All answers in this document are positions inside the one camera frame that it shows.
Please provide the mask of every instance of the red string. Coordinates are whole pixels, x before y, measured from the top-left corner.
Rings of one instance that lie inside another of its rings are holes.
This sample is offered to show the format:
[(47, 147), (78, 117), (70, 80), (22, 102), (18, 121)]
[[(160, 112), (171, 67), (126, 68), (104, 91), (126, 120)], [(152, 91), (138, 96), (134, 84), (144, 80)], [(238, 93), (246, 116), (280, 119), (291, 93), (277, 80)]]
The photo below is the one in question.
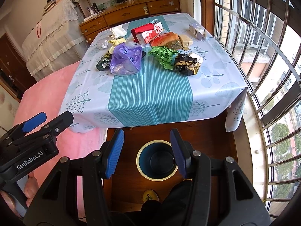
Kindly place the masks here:
[[(40, 35), (39, 35), (39, 33), (38, 33), (38, 25), (40, 26)], [(41, 37), (41, 21), (39, 21), (39, 22), (37, 23), (37, 36), (38, 36), (38, 38), (40, 39), (40, 37)]]

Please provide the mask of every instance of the blue gripper pad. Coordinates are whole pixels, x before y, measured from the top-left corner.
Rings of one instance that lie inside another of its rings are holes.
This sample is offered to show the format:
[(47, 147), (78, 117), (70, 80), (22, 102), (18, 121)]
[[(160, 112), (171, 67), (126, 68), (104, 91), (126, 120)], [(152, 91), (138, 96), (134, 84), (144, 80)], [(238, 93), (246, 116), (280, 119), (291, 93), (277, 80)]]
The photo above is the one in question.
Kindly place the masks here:
[(171, 148), (173, 149), (173, 155), (178, 165), (179, 172), (183, 176), (183, 178), (187, 178), (185, 158), (182, 151), (180, 150), (178, 140), (175, 137), (173, 130), (170, 131), (170, 143)]
[(109, 179), (111, 175), (114, 174), (115, 168), (117, 166), (119, 155), (124, 142), (124, 131), (122, 129), (119, 131), (118, 136), (113, 141), (114, 144), (108, 156), (107, 167), (105, 172), (107, 179)]
[(31, 132), (33, 129), (41, 125), (43, 122), (45, 122), (47, 119), (47, 116), (44, 112), (41, 112), (34, 116), (33, 118), (29, 119), (23, 124), (22, 131), (25, 133)]

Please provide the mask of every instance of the tree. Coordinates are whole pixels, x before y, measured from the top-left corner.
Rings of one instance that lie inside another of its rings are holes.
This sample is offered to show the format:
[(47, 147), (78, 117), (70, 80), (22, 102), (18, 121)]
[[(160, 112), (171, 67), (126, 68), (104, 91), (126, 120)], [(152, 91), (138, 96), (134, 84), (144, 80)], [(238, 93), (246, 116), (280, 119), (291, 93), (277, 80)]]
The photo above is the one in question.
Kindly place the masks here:
[[(281, 160), (287, 160), (292, 158), (293, 155), (291, 153), (287, 153), (286, 155), (282, 156)], [(284, 163), (282, 165), (276, 166), (276, 173), (278, 175), (278, 181), (287, 180), (288, 175), (292, 172), (294, 162), (290, 161), (288, 163)]]
[(294, 186), (294, 183), (275, 185), (273, 198), (286, 199), (290, 198), (289, 194)]
[[(282, 160), (286, 160), (293, 157), (291, 153), (287, 153), (282, 157)], [(288, 180), (291, 178), (290, 173), (293, 170), (294, 162), (290, 161), (282, 165), (276, 166), (276, 173), (278, 176), (278, 181)], [(274, 190), (274, 198), (285, 199), (289, 197), (292, 190), (293, 184), (281, 184), (276, 185)]]
[[(288, 126), (286, 124), (277, 123), (272, 128), (272, 142), (275, 142), (290, 133)], [(280, 161), (283, 160), (283, 156), (287, 153), (288, 148), (290, 146), (290, 140), (285, 140), (280, 144), (275, 146), (274, 153), (275, 153), (275, 160)]]
[(295, 175), (297, 177), (301, 177), (301, 166), (299, 165), (298, 168), (296, 169)]
[[(264, 103), (265, 101), (267, 101), (268, 98), (269, 98), (271, 95), (272, 95), (272, 93), (269, 92), (269, 93), (266, 95), (266, 97), (264, 98), (264, 100), (263, 100), (262, 102)], [(274, 99), (272, 99), (272, 100), (264, 107), (264, 109), (268, 112), (270, 109), (273, 108), (273, 106), (274, 106)]]
[(295, 145), (296, 145), (296, 152), (301, 152), (301, 137), (299, 135), (296, 135), (294, 137)]

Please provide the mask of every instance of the table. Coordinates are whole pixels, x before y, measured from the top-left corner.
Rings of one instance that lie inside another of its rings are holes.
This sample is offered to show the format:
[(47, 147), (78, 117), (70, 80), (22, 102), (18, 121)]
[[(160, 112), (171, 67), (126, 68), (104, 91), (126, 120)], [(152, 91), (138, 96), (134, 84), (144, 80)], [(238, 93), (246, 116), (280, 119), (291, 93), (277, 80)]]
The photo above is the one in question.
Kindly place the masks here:
[[(132, 28), (153, 19), (161, 21), (167, 32), (186, 34), (193, 39), (189, 52), (204, 59), (197, 75), (187, 77), (175, 70), (166, 70), (151, 55), (143, 58), (138, 74), (115, 76), (109, 70), (100, 72), (95, 66), (107, 50), (101, 49), (99, 41), (111, 34), (110, 30), (100, 32), (74, 73), (62, 102), (60, 113), (66, 110), (73, 113), (71, 129), (85, 133), (95, 127), (196, 121), (213, 118), (229, 106), (225, 128), (227, 132), (236, 130), (247, 87), (234, 62), (209, 33), (205, 40), (194, 38), (189, 24), (197, 22), (186, 13), (123, 24), (128, 32), (125, 38), (131, 40)], [(150, 46), (144, 47), (146, 52), (150, 49)]]

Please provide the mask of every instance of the covered furniture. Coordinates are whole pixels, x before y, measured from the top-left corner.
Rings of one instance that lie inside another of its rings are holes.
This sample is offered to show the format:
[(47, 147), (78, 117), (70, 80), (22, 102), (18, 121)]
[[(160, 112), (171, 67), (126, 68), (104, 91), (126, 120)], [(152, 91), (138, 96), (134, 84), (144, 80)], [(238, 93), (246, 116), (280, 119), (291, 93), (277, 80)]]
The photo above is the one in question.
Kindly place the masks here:
[[(203, 58), (194, 76), (164, 69), (152, 56), (141, 61), (141, 70), (131, 76), (116, 76), (110, 70), (98, 71), (96, 64), (107, 52), (99, 44), (110, 35), (100, 32), (90, 45), (70, 82), (60, 113), (73, 113), (74, 132), (85, 133), (95, 127), (118, 128), (151, 126), (162, 123), (213, 118), (229, 105), (227, 132), (237, 129), (247, 88), (237, 67), (216, 40), (207, 33), (199, 40), (189, 31), (193, 24), (202, 28), (187, 13), (144, 18), (122, 25), (125, 38), (133, 40), (131, 30), (157, 19), (166, 32), (185, 34), (193, 40), (187, 51)], [(143, 46), (145, 52), (150, 46)]]
[(84, 17), (70, 0), (52, 8), (22, 44), (27, 69), (37, 80), (82, 59), (88, 44), (79, 25)]

